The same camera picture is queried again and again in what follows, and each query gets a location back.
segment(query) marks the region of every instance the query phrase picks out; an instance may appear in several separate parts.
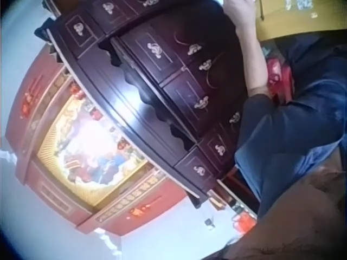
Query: blue shirt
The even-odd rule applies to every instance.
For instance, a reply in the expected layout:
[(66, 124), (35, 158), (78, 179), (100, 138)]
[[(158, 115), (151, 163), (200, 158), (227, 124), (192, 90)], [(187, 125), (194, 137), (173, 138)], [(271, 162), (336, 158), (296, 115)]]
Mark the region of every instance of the blue shirt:
[(256, 95), (243, 108), (235, 162), (260, 201), (258, 218), (338, 146), (345, 165), (347, 58), (322, 60), (300, 83), (286, 106)]

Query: drawer handle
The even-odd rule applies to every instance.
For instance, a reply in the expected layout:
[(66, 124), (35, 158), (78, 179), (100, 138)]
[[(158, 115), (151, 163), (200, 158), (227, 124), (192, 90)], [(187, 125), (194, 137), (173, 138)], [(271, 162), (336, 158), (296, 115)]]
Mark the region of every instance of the drawer handle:
[(216, 146), (215, 146), (215, 149), (216, 149), (217, 153), (218, 153), (220, 156), (223, 156), (224, 153), (226, 152), (225, 147), (222, 146), (222, 145), (221, 145), (221, 146), (216, 145)]
[(110, 15), (113, 14), (114, 5), (112, 3), (102, 4), (102, 7), (108, 12)]
[(193, 44), (191, 46), (189, 46), (189, 51), (188, 51), (188, 55), (193, 55), (194, 53), (196, 53), (197, 51), (201, 50), (202, 47), (199, 44)]
[(208, 105), (208, 96), (205, 96), (203, 99), (200, 99), (198, 103), (194, 105), (194, 108), (204, 109)]
[(237, 123), (240, 120), (240, 112), (236, 112), (232, 118), (229, 120), (230, 124)]
[(79, 36), (83, 36), (84, 26), (82, 23), (77, 23), (74, 25), (74, 29)]
[(163, 50), (161, 49), (158, 43), (148, 43), (147, 48), (149, 48), (152, 51), (152, 53), (157, 57), (157, 59), (160, 59), (162, 57), (161, 54)]
[(212, 66), (212, 60), (206, 60), (203, 64), (199, 66), (199, 70), (209, 70)]
[(201, 166), (194, 166), (194, 171), (196, 171), (200, 176), (204, 176), (206, 172), (205, 168)]
[(146, 2), (143, 3), (144, 7), (149, 7), (151, 5), (155, 5), (159, 3), (159, 0), (146, 0)]

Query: deity painting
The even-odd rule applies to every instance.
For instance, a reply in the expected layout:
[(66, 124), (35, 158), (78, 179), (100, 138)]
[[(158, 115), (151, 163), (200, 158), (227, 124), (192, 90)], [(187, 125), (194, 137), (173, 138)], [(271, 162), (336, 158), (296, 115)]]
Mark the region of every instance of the deity painting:
[(74, 83), (37, 153), (48, 171), (89, 205), (120, 193), (153, 166)]
[(71, 183), (116, 184), (144, 158), (108, 120), (96, 120), (91, 111), (95, 107), (86, 98), (74, 99), (65, 108), (55, 125), (55, 156)]

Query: cabinet drawer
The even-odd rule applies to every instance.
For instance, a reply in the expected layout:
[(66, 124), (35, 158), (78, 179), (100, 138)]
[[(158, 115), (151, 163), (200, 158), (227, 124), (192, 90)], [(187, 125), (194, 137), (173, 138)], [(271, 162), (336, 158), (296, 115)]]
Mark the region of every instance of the cabinet drawer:
[(121, 40), (157, 83), (161, 83), (183, 65), (149, 24), (136, 27), (122, 36)]
[(216, 108), (211, 105), (211, 91), (203, 89), (188, 70), (167, 84), (164, 91), (191, 124), (196, 135), (207, 129), (214, 119)]
[(189, 65), (190, 72), (203, 88), (225, 93), (220, 102), (235, 100), (246, 90), (242, 55), (237, 51), (211, 51)]
[(61, 16), (50, 28), (68, 46), (78, 59), (91, 45), (104, 36), (100, 27), (94, 22), (85, 9), (77, 9), (68, 16)]
[(243, 104), (247, 100), (247, 94), (243, 94), (238, 98), (238, 101), (227, 108), (226, 116), (224, 116), (219, 124), (227, 132), (231, 142), (237, 146), (239, 140)]
[(190, 0), (127, 0), (127, 4), (137, 13), (138, 16), (162, 9), (179, 2), (189, 2)]
[(203, 191), (210, 190), (216, 184), (214, 175), (217, 174), (217, 170), (197, 147), (175, 168)]
[(135, 17), (135, 12), (123, 0), (94, 0), (87, 10), (105, 33), (110, 33)]
[(225, 174), (235, 165), (236, 144), (220, 123), (204, 136), (199, 147), (220, 174)]
[(183, 63), (189, 64), (196, 56), (208, 52), (207, 48), (217, 48), (225, 42), (223, 38), (229, 35), (221, 33), (225, 18), (217, 3), (202, 1), (174, 9), (150, 23)]

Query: person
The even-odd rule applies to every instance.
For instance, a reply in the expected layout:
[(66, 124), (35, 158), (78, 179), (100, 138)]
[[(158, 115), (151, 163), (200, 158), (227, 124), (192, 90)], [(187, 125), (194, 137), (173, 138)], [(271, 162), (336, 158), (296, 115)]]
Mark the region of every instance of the person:
[(340, 251), (347, 245), (347, 31), (276, 40), (295, 93), (275, 107), (254, 1), (224, 0), (223, 8), (235, 24), (248, 92), (235, 162), (260, 207), (257, 224), (214, 259), (347, 259)]

